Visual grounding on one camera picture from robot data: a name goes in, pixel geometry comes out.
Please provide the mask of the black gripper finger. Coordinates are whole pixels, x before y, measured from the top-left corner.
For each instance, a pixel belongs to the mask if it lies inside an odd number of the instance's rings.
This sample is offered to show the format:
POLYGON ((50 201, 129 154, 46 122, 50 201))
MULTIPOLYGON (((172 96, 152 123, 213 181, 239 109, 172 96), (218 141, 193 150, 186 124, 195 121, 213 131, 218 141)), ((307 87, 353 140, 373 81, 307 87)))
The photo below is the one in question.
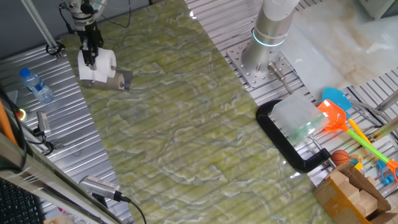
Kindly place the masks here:
POLYGON ((96 70, 96 57, 98 56, 97 47, 89 47, 89 67, 91 70, 96 70))
POLYGON ((81 48, 83 60, 86 66, 91 65, 91 52, 88 49, 81 48))

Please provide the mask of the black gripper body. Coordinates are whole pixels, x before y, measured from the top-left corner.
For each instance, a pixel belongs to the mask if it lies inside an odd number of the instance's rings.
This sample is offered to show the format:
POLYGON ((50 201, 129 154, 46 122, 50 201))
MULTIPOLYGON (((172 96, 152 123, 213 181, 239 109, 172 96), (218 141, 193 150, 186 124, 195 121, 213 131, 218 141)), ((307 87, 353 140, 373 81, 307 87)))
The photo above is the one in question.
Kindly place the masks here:
POLYGON ((89 25, 79 26, 76 28, 77 34, 82 43, 83 50, 95 51, 97 48, 102 48, 104 41, 100 30, 96 23, 89 25))

